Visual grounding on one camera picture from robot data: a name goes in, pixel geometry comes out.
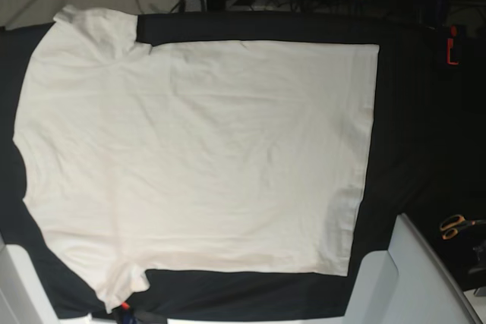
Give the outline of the white T-shirt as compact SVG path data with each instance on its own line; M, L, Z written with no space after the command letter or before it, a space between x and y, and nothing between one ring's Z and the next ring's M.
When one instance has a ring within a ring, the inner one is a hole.
M379 46L151 46L120 11L54 20L15 116L24 203L108 310L149 269L347 275Z

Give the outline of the black table cloth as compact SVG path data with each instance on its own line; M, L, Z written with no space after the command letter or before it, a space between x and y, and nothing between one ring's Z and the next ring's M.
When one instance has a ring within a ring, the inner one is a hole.
M405 213L461 289L472 275L484 227L444 241L454 214L485 216L485 44L463 38L457 66L445 64L445 39L418 26L330 14L225 12L150 14L137 40L152 45L208 40L375 43L380 47L370 163L349 275L151 271L151 287L130 304L171 319L273 321L341 316L362 258L383 250Z

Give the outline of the orange black bottom clamp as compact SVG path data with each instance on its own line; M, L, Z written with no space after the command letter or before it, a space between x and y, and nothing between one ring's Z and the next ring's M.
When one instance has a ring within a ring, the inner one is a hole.
M136 310L127 303L112 311L115 322L118 324L167 324L168 319L154 313Z

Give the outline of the red black clamp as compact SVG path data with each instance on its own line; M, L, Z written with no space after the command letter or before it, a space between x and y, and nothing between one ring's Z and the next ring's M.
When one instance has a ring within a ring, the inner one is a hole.
M462 24L442 27L439 36L439 61L447 67L459 67L462 63L462 46L466 28Z

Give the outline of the orange handled scissors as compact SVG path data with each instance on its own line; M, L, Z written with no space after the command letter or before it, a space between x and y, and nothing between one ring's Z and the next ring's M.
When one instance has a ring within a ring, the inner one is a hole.
M448 241L457 236L461 231L479 225L485 225L485 220L467 219L463 215L456 214L443 221L439 226L439 231L441 238L444 241Z

